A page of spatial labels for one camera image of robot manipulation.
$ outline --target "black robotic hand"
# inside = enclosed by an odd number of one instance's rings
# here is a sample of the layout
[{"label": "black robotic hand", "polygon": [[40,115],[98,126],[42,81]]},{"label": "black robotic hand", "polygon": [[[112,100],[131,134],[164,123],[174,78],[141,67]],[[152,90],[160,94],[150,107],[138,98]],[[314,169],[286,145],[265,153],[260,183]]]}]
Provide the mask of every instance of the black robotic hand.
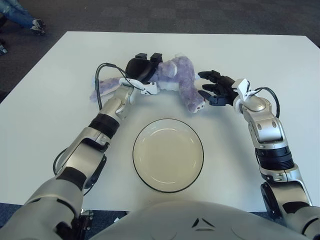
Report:
[{"label": "black robotic hand", "polygon": [[209,101],[212,106],[225,106],[226,104],[233,105],[234,99],[238,96],[233,88],[234,80],[228,76],[221,76],[219,72],[201,71],[198,73],[200,78],[208,79],[213,84],[204,84],[202,88],[204,90],[213,92],[215,95],[212,96],[210,93],[199,90],[199,94]]}]

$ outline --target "plate rim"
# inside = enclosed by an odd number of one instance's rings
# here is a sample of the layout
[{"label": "plate rim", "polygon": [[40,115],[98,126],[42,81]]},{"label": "plate rim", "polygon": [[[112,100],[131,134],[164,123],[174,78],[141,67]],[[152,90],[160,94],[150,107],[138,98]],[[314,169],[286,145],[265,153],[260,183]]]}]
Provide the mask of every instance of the plate rim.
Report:
[{"label": "plate rim", "polygon": [[[134,149],[135,149],[135,145],[136,145],[136,142],[137,142],[137,139],[139,137],[139,135],[141,134],[141,132],[146,128],[148,127],[150,124],[153,124],[157,121],[161,121],[161,120],[175,120],[175,121],[178,121],[178,122],[181,122],[185,125],[187,125],[189,128],[191,128],[191,130],[195,133],[195,135],[198,137],[199,141],[200,141],[200,145],[201,145],[201,149],[202,149],[202,164],[201,164],[201,167],[200,167],[200,171],[198,173],[198,175],[195,177],[195,179],[187,186],[185,186],[184,188],[181,188],[179,190],[175,190],[175,191],[163,191],[163,190],[159,190],[159,189],[156,189],[154,188],[153,186],[150,186],[148,183],[145,182],[145,180],[140,176],[137,168],[136,168],[136,164],[135,164],[135,159],[134,159]],[[157,192],[160,192],[160,193],[166,193],[166,194],[173,194],[173,193],[178,193],[178,192],[181,192],[185,189],[187,189],[188,187],[190,187],[199,177],[201,171],[202,171],[202,168],[204,166],[204,161],[205,161],[205,152],[204,152],[204,146],[202,144],[202,141],[199,137],[199,135],[196,133],[196,131],[187,123],[185,123],[184,121],[181,121],[181,120],[178,120],[178,119],[175,119],[175,118],[161,118],[161,119],[158,119],[158,120],[155,120],[155,121],[152,121],[150,122],[149,124],[147,124],[144,128],[142,128],[142,130],[138,133],[138,135],[136,136],[135,140],[134,140],[134,144],[133,144],[133,148],[132,148],[132,162],[133,162],[133,166],[134,166],[134,169],[135,169],[135,172],[137,173],[137,175],[139,176],[139,178],[144,182],[144,184],[146,184],[149,188],[157,191]]]}]

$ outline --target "gray carpet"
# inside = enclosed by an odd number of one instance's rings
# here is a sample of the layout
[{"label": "gray carpet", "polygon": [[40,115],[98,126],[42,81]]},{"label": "gray carpet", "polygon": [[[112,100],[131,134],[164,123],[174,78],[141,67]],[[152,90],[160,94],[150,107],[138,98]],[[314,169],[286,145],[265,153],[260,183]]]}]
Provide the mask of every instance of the gray carpet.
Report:
[{"label": "gray carpet", "polygon": [[[11,91],[66,31],[304,35],[320,46],[319,0],[21,0],[47,34],[7,22],[0,29],[0,91]],[[0,226],[19,206],[0,204]],[[121,212],[96,211],[89,236]]]}]

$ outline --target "black cable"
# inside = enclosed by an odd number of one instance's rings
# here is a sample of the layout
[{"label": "black cable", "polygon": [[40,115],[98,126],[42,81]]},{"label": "black cable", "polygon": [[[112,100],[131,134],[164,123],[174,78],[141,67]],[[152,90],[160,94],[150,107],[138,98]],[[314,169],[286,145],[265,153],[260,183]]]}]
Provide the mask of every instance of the black cable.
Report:
[{"label": "black cable", "polygon": [[256,95],[257,93],[261,92],[262,90],[266,90],[272,95],[272,97],[273,97],[273,99],[275,101],[275,105],[276,105],[275,117],[279,119],[279,117],[280,117],[280,103],[279,103],[279,100],[277,98],[277,95],[275,94],[274,91],[272,91],[269,87],[266,87],[266,86],[258,87],[257,89],[255,89],[255,91],[257,91],[257,92],[255,94],[253,94],[253,95]]},{"label": "black cable", "polygon": [[143,91],[143,89],[139,88],[139,87],[136,87],[134,86],[126,77],[127,73],[121,69],[120,67],[116,66],[115,64],[112,64],[112,63],[108,63],[108,62],[105,62],[105,63],[101,63],[96,71],[95,71],[95,78],[94,78],[94,83],[95,83],[95,91],[96,91],[96,98],[97,98],[97,101],[98,101],[98,105],[99,105],[99,110],[102,109],[102,102],[101,102],[101,96],[100,96],[100,86],[99,86],[99,73],[101,71],[101,69],[103,67],[110,67],[110,68],[115,68],[115,69],[118,69],[119,72],[121,73],[121,75],[124,77],[124,79],[128,82],[129,85],[131,85],[131,87],[135,88],[135,89],[138,89],[140,91]]},{"label": "black cable", "polygon": [[67,150],[67,148],[64,149],[64,150],[62,150],[62,151],[58,154],[58,156],[56,156],[56,158],[55,158],[54,161],[53,161],[52,169],[53,169],[54,175],[57,175],[57,173],[56,173],[56,164],[57,164],[57,161],[58,161],[58,159],[61,157],[61,155],[62,155],[66,150]]},{"label": "black cable", "polygon": [[99,86],[99,73],[100,73],[100,70],[103,68],[103,67],[106,67],[108,66],[107,63],[101,63],[96,71],[95,71],[95,78],[94,78],[94,83],[95,83],[95,91],[96,91],[96,98],[97,98],[97,101],[98,101],[98,105],[99,105],[99,110],[102,109],[102,103],[101,103],[101,96],[100,96],[100,86]]},{"label": "black cable", "polygon": [[88,189],[88,191],[86,191],[85,194],[83,194],[83,196],[87,195],[88,192],[90,192],[90,190],[91,190],[93,187],[94,187],[94,185],[92,185],[92,186]]}]

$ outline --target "robotic hand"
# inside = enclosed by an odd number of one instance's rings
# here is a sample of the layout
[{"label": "robotic hand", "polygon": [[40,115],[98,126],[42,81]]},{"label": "robotic hand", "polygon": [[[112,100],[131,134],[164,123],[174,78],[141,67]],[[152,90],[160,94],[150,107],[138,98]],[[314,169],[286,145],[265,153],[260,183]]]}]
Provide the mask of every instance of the robotic hand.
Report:
[{"label": "robotic hand", "polygon": [[[203,88],[217,96],[199,91],[211,105],[233,105],[243,114],[248,122],[259,170],[266,180],[261,185],[266,208],[273,218],[283,217],[287,226],[299,234],[229,206],[174,201],[131,212],[92,239],[305,240],[305,236],[319,239],[320,208],[311,204],[299,168],[292,160],[283,127],[271,112],[270,102],[257,97],[257,92],[251,91],[245,79],[235,82],[215,71],[200,72],[199,75],[214,83]],[[127,77],[133,80],[125,80],[114,97],[101,106],[96,118],[57,162],[55,176],[41,185],[0,229],[0,239],[74,239],[83,191],[97,181],[107,160],[104,152],[127,117],[137,93],[144,90],[141,83],[148,84],[138,77]]]}]

